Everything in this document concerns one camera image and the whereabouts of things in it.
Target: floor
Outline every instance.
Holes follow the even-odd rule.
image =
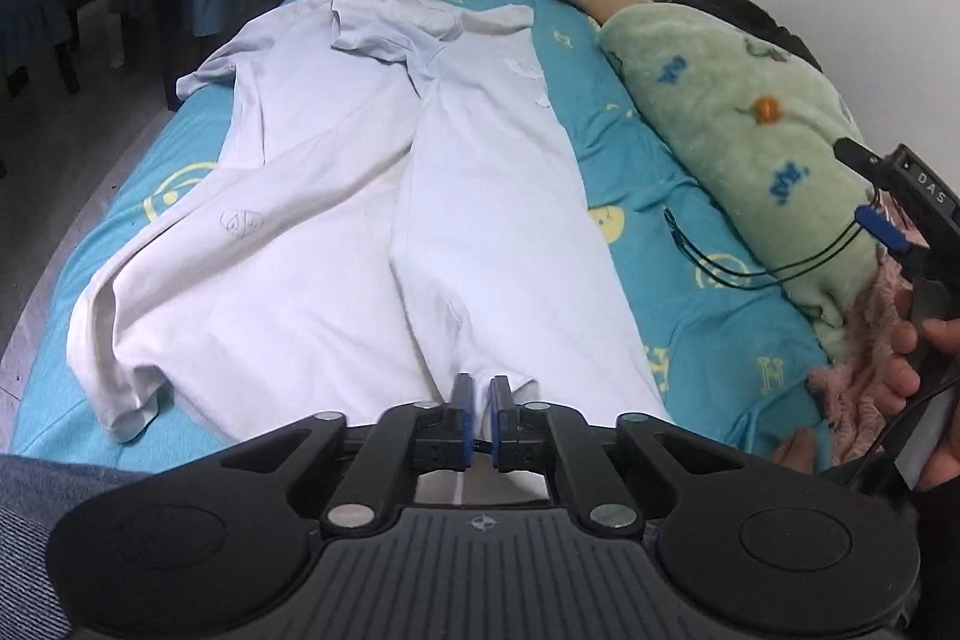
[[[15,100],[0,90],[0,452],[59,268],[170,116],[149,42],[135,70],[112,68],[106,20],[96,9],[80,19],[78,95],[53,54]]]

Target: blue print on blanket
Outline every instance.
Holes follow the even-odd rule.
[[[686,58],[683,55],[677,55],[674,57],[670,63],[664,65],[664,71],[659,76],[658,82],[665,82],[669,85],[676,85],[677,79],[680,77],[680,72],[683,71],[688,64],[686,63]]]
[[[798,167],[793,161],[787,161],[786,166],[774,172],[774,182],[770,186],[771,196],[782,207],[790,200],[794,186],[805,177],[810,177],[810,169]]]

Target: green fleece blanket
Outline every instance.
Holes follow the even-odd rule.
[[[600,46],[637,109],[767,268],[823,249],[869,200],[866,182],[832,153],[835,140],[861,140],[860,132],[837,90],[800,58],[677,4],[618,12]],[[697,227],[680,228],[696,244]],[[877,273],[875,244],[861,233],[832,261],[786,282],[796,271],[778,276],[836,359],[844,314]]]

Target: silver screw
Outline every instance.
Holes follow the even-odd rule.
[[[326,514],[326,520],[340,528],[365,527],[376,513],[366,504],[338,504]]]
[[[624,528],[637,520],[637,511],[625,504],[597,504],[590,511],[590,520],[602,527]]]

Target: blue bed sheet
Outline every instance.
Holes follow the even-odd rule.
[[[819,424],[826,444],[826,427],[805,389],[808,368],[826,362],[813,331],[776,287],[718,287],[680,255],[664,206],[712,258],[743,271],[759,268],[725,215],[637,116],[597,47],[596,24],[556,0],[443,1],[471,9],[533,7],[551,103],[573,142],[592,216],[610,243],[666,407],[680,426],[769,453],[795,427]],[[70,258],[20,407],[13,452],[158,471],[224,447],[170,401],[134,442],[110,442],[66,366],[64,348],[74,302],[96,269],[215,166],[231,106],[230,87],[193,95]]]

